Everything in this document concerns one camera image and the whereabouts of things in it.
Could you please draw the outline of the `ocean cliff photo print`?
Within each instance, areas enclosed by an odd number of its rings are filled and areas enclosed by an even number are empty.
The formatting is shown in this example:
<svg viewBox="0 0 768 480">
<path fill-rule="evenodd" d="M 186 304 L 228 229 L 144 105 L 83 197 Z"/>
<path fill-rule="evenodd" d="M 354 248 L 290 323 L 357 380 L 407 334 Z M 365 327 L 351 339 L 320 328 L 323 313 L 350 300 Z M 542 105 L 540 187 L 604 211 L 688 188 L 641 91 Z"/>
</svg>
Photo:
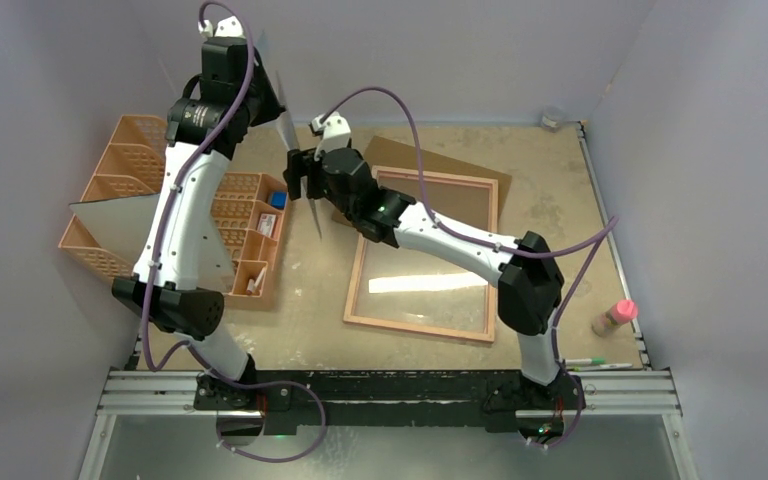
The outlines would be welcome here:
<svg viewBox="0 0 768 480">
<path fill-rule="evenodd" d="M 283 171 L 282 176 L 288 188 L 288 200 L 296 201 L 299 199 L 306 199 L 308 201 L 317 235 L 319 239 L 322 239 L 322 229 L 315 201 L 307 195 L 305 184 L 302 181 L 305 174 L 308 172 L 307 154 L 304 153 L 300 147 L 296 126 L 292 119 L 281 75 L 278 70 L 275 70 L 274 72 L 274 87 L 279 104 L 283 107 L 283 111 L 279 114 L 278 119 L 276 120 L 276 129 L 287 150 L 286 168 Z"/>
</svg>

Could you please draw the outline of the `brown cardboard backing board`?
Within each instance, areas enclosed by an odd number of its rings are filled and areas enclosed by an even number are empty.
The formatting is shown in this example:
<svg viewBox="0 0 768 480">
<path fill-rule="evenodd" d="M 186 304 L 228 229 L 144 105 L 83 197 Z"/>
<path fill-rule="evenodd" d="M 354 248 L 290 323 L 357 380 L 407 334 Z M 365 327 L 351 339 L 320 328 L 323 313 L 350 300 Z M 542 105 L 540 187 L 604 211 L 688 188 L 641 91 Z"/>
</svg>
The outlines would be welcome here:
<svg viewBox="0 0 768 480">
<path fill-rule="evenodd" d="M 359 147 L 359 150 L 371 166 L 411 170 L 415 170 L 417 167 L 415 148 L 402 142 L 374 136 L 365 148 Z M 512 183 L 512 177 L 509 174 L 426 150 L 422 151 L 422 156 L 426 176 L 430 172 L 437 172 L 495 180 L 497 182 L 495 207 L 497 219 L 495 223 L 499 223 Z M 434 210 L 473 226 L 484 228 L 489 226 L 487 215 L 490 212 L 490 207 L 487 200 L 483 201 L 480 206 L 467 206 L 469 200 L 479 200 L 478 191 L 475 188 L 472 188 L 471 192 L 468 193 L 466 187 L 443 187 L 432 184 L 429 179 L 426 179 L 426 182 L 428 196 Z"/>
</svg>

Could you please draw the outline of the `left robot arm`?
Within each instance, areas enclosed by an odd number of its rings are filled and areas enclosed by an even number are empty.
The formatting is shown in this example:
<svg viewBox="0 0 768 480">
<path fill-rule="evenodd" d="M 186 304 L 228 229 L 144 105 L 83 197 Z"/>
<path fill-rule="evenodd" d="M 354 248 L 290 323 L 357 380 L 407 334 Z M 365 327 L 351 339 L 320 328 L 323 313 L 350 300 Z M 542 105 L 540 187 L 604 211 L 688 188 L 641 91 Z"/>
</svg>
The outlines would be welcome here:
<svg viewBox="0 0 768 480">
<path fill-rule="evenodd" d="M 150 371 L 162 370 L 181 349 L 200 364 L 198 401 L 244 409 L 267 388 L 251 355 L 221 324 L 223 293 L 200 286 L 199 253 L 237 145 L 250 127 L 283 110 L 249 40 L 215 34 L 204 41 L 200 72 L 168 111 L 163 182 L 146 244 L 132 273 L 112 283 L 114 297 L 140 316 Z"/>
</svg>

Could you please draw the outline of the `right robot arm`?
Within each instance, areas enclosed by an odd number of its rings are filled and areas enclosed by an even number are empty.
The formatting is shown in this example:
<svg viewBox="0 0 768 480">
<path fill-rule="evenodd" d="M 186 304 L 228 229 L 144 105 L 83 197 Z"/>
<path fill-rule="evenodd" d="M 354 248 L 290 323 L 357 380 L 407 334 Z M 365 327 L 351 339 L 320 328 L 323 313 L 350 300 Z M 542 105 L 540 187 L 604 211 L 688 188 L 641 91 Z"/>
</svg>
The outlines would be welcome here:
<svg viewBox="0 0 768 480">
<path fill-rule="evenodd" d="M 559 396 L 562 362 L 553 329 L 564 277 L 542 236 L 505 236 L 452 220 L 380 185 L 350 147 L 291 149 L 283 178 L 290 199 L 327 200 L 365 240 L 428 254 L 485 280 L 497 291 L 498 318 L 517 335 L 524 399 L 544 407 Z"/>
</svg>

